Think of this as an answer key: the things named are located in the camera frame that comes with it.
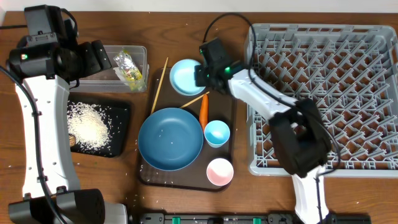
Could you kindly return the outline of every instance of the plastic wrapper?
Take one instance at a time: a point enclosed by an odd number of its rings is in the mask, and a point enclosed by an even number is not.
[[[113,58],[113,60],[117,63],[118,69],[120,71],[120,74],[117,72],[116,74],[122,81],[127,81],[126,84],[130,86],[131,90],[139,90],[143,88],[145,81],[141,72],[132,61],[129,52],[123,49],[117,54],[117,56]]]

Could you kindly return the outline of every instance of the wooden stick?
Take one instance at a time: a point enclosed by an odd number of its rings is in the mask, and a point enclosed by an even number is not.
[[[167,57],[167,58],[166,58],[166,63],[164,63],[164,68],[163,68],[162,76],[161,76],[161,78],[160,78],[159,86],[157,87],[157,91],[156,91],[156,95],[155,95],[155,100],[154,100],[154,105],[152,106],[152,111],[150,112],[151,114],[153,114],[153,113],[154,113],[154,110],[155,110],[157,97],[159,96],[160,88],[162,87],[164,72],[166,71],[166,66],[167,66],[167,61],[168,61],[168,60],[169,60],[169,58]]]
[[[189,106],[189,105],[191,105],[191,104],[194,103],[196,100],[199,100],[200,98],[202,98],[202,97],[203,97],[204,95],[206,95],[206,94],[209,94],[209,91],[208,91],[207,93],[203,94],[202,96],[198,96],[198,97],[196,97],[195,99],[189,101],[188,103],[185,103],[184,105],[182,105],[182,106],[180,107],[180,109],[181,109],[181,108],[184,108],[184,107],[187,107],[187,106]]]

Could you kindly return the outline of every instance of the wooden table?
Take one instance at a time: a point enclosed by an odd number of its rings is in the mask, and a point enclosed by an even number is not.
[[[148,51],[150,75],[183,58],[201,60],[198,47],[213,13],[163,12],[74,12],[79,25],[79,42],[102,40],[110,45],[143,45]],[[251,22],[380,24],[398,30],[398,14],[250,13]],[[7,12],[4,25],[25,24],[22,12]],[[208,38],[219,36],[234,58],[243,59],[243,42],[248,26],[229,17],[216,23]],[[0,62],[27,29],[0,31]],[[97,188],[105,200],[126,203],[136,212],[164,210],[168,213],[268,213],[293,212],[294,189],[289,177],[256,177],[248,171],[246,159],[246,105],[238,103],[234,158],[234,179],[219,193],[168,189],[142,185],[136,178],[138,150],[135,141],[146,118],[147,93],[103,93],[135,104],[131,131],[124,153],[117,159],[72,154],[82,189]],[[0,75],[0,223],[10,223],[7,205],[22,200],[25,176],[25,145],[21,106],[15,87]],[[398,222],[398,179],[336,179],[325,184],[328,208],[336,213],[368,213],[373,223]]]

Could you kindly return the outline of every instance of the orange carrot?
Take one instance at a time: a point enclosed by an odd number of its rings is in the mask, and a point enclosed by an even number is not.
[[[203,96],[201,100],[200,114],[199,114],[199,123],[203,132],[205,131],[205,127],[208,122],[208,113],[209,113],[209,97],[207,94]]]

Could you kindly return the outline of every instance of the blue bowl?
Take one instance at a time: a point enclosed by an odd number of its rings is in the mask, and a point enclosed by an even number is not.
[[[142,157],[151,166],[166,171],[191,164],[203,146],[203,132],[189,112],[166,108],[150,115],[138,134]]]
[[[170,83],[177,93],[184,96],[193,96],[205,89],[205,87],[198,87],[195,84],[196,65],[200,65],[200,63],[192,59],[184,59],[172,67]]]
[[[230,135],[231,131],[228,125],[222,121],[212,121],[205,127],[206,141],[213,148],[218,148],[225,144]]]

